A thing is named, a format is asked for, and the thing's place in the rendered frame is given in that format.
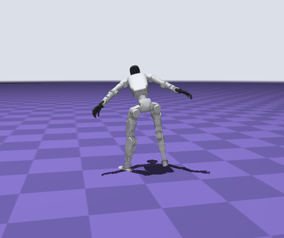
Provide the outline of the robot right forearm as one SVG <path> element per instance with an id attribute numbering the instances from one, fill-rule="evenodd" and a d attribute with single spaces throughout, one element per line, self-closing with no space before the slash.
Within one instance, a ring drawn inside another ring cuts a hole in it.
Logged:
<path id="1" fill-rule="evenodd" d="M 166 82 L 166 81 L 164 81 L 164 82 Z M 172 84 L 170 84 L 170 83 L 168 83 L 168 82 L 165 83 L 164 87 L 165 87 L 166 89 L 169 89 L 169 90 L 171 90 L 171 91 L 174 91 L 175 93 L 178 93 L 178 92 L 175 91 L 175 89 L 178 88 L 178 87 L 175 87 L 174 85 L 172 85 Z M 178 88 L 178 89 L 179 89 L 179 88 Z"/>

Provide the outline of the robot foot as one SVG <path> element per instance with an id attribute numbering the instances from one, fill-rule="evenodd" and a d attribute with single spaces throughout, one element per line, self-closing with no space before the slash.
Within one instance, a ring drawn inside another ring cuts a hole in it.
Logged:
<path id="1" fill-rule="evenodd" d="M 164 159 L 164 160 L 162 160 L 161 161 L 161 163 L 162 163 L 162 165 L 165 167 L 165 166 L 168 166 L 168 160 L 166 159 Z"/>
<path id="2" fill-rule="evenodd" d="M 125 170 L 125 171 L 128 171 L 128 172 L 131 172 L 131 171 L 132 171 L 132 169 L 129 168 L 129 167 L 126 169 L 126 168 L 124 168 L 124 166 L 119 166 L 118 168 L 119 168 L 119 169 L 122 169 L 122 170 Z"/>

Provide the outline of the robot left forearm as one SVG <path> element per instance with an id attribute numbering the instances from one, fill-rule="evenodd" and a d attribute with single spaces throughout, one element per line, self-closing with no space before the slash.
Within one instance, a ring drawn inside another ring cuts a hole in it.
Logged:
<path id="1" fill-rule="evenodd" d="M 111 90 L 109 91 L 109 93 L 107 94 L 107 96 L 105 96 L 103 98 L 104 103 L 102 104 L 103 106 L 106 106 L 107 103 L 114 97 L 113 93 L 111 92 Z"/>

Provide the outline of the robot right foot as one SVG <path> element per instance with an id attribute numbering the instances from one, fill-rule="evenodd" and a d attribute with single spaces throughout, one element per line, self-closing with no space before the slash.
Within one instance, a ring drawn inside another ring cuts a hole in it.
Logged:
<path id="1" fill-rule="evenodd" d="M 161 161 L 161 163 L 162 163 L 162 165 L 165 167 L 165 166 L 168 166 L 168 160 L 166 159 L 164 159 L 164 160 L 162 160 Z"/>

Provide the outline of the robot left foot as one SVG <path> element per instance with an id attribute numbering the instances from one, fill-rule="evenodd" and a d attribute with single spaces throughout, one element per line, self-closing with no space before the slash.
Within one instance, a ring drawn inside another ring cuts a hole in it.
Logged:
<path id="1" fill-rule="evenodd" d="M 131 172 L 131 171 L 132 171 L 132 169 L 129 168 L 129 167 L 126 169 L 126 168 L 124 168 L 124 166 L 119 166 L 118 168 L 119 168 L 119 169 L 122 169 L 122 170 L 125 170 L 125 171 L 128 171 L 128 172 Z"/>

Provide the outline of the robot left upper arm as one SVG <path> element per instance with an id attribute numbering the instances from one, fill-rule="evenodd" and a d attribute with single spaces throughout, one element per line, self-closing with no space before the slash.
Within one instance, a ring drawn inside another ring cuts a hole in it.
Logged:
<path id="1" fill-rule="evenodd" d="M 128 87 L 128 79 L 123 79 L 120 81 L 118 85 L 116 85 L 115 88 L 111 90 L 114 96 L 117 96 L 119 94 L 119 90 Z"/>

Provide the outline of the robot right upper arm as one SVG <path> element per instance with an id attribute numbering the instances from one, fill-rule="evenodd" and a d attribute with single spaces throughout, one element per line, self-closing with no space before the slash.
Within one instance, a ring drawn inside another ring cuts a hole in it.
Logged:
<path id="1" fill-rule="evenodd" d="M 164 85 L 166 82 L 160 80 L 158 77 L 154 76 L 152 73 L 146 74 L 147 81 L 148 82 L 154 82 L 156 84 L 159 84 L 161 88 L 165 88 Z"/>

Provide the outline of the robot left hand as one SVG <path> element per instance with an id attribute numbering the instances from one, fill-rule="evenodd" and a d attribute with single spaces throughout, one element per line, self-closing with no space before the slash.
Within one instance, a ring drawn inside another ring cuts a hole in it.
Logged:
<path id="1" fill-rule="evenodd" d="M 92 114 L 93 114 L 93 116 L 96 118 L 96 114 L 98 113 L 98 116 L 99 116 L 99 113 L 100 113 L 100 110 L 101 110 L 101 108 L 104 108 L 104 106 L 102 105 L 104 103 L 104 101 L 101 101 L 100 103 L 99 103 L 99 105 L 98 106 L 96 106 L 93 110 L 92 110 Z"/>

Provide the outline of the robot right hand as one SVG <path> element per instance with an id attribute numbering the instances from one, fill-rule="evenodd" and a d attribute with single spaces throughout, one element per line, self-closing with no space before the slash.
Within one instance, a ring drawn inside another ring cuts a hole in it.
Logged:
<path id="1" fill-rule="evenodd" d="M 181 90 L 181 88 L 180 89 L 176 88 L 175 91 L 178 92 L 179 94 L 180 93 L 186 94 L 187 97 L 190 96 L 190 98 L 192 99 L 192 95 L 190 93 L 188 93 L 187 91 L 185 91 L 185 90 Z"/>

